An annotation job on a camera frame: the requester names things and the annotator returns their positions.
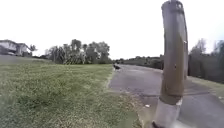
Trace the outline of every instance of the dog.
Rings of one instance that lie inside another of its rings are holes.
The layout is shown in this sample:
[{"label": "dog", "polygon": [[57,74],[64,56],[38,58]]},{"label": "dog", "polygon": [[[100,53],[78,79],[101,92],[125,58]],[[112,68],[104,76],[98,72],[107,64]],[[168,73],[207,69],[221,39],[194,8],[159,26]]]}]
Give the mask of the dog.
[{"label": "dog", "polygon": [[114,67],[115,70],[120,70],[121,69],[119,66],[117,66],[115,64],[113,64],[113,67]]}]

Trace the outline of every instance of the building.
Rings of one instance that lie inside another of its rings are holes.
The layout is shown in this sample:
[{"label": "building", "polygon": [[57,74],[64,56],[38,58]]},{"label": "building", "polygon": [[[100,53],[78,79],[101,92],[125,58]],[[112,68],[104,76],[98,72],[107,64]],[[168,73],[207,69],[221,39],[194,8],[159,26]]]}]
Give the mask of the building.
[{"label": "building", "polygon": [[11,40],[0,40],[0,54],[14,54],[24,56],[28,54],[29,47],[24,43],[16,43]]}]

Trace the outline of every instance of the green lawn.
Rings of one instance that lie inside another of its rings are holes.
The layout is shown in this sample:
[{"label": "green lawn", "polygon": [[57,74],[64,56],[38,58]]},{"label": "green lawn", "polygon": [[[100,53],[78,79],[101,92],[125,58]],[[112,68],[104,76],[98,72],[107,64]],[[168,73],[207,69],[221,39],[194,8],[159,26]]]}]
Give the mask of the green lawn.
[{"label": "green lawn", "polygon": [[10,56],[10,55],[0,55],[0,65],[7,64],[52,64],[49,60]]},{"label": "green lawn", "polygon": [[[162,70],[159,70],[159,69],[153,69],[153,68],[149,68],[149,69],[154,72],[159,72],[159,73],[163,72]],[[204,80],[204,79],[200,79],[196,77],[191,77],[191,76],[188,76],[187,79],[196,84],[209,87],[211,89],[211,93],[216,95],[224,103],[224,84],[209,81],[209,80]]]},{"label": "green lawn", "polygon": [[107,91],[111,74],[111,65],[1,64],[0,127],[140,128],[131,99]]}]

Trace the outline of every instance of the pole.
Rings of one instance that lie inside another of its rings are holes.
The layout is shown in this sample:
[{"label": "pole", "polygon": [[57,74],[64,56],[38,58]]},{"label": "pole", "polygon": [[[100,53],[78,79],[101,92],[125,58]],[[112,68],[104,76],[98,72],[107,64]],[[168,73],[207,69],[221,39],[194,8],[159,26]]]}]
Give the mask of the pole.
[{"label": "pole", "polygon": [[187,77],[188,45],[184,9],[177,0],[162,5],[164,24],[164,69],[153,128],[173,128],[179,116]]}]

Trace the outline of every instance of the overcast sky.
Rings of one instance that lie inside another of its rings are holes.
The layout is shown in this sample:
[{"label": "overcast sky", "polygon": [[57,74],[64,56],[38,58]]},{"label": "overcast sky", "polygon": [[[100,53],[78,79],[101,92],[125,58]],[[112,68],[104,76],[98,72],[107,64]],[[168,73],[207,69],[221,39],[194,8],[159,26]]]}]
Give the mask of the overcast sky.
[{"label": "overcast sky", "polygon": [[[54,45],[105,41],[110,57],[163,54],[161,5],[165,0],[0,0],[0,39],[36,45],[36,55]],[[181,0],[189,49],[200,38],[207,51],[224,39],[222,0]]]}]

